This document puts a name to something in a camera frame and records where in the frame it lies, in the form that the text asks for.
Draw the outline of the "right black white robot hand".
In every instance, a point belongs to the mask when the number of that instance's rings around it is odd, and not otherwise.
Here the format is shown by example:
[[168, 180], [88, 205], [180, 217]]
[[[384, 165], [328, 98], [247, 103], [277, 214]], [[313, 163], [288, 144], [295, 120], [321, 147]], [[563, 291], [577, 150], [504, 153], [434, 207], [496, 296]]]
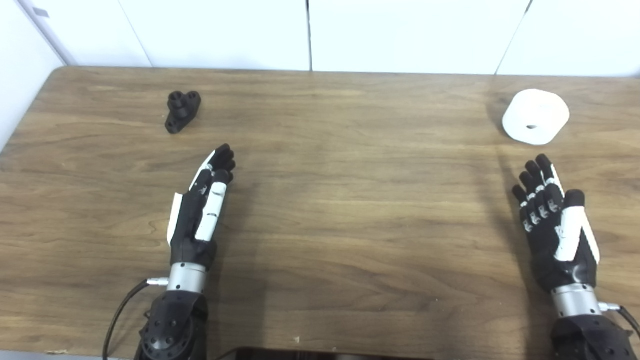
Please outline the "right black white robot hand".
[[541, 153], [526, 162], [512, 194], [537, 284], [549, 293], [576, 284], [596, 287], [601, 253], [585, 193], [564, 189], [553, 162]]

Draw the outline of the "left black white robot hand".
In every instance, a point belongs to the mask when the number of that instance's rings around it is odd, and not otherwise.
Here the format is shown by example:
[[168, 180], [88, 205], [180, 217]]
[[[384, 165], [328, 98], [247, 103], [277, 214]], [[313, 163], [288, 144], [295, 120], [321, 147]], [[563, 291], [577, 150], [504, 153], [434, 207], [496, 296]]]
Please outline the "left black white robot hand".
[[170, 265], [195, 264], [209, 271], [217, 255], [215, 230], [234, 179], [234, 151], [225, 143], [202, 162], [186, 193], [175, 193], [167, 225]]

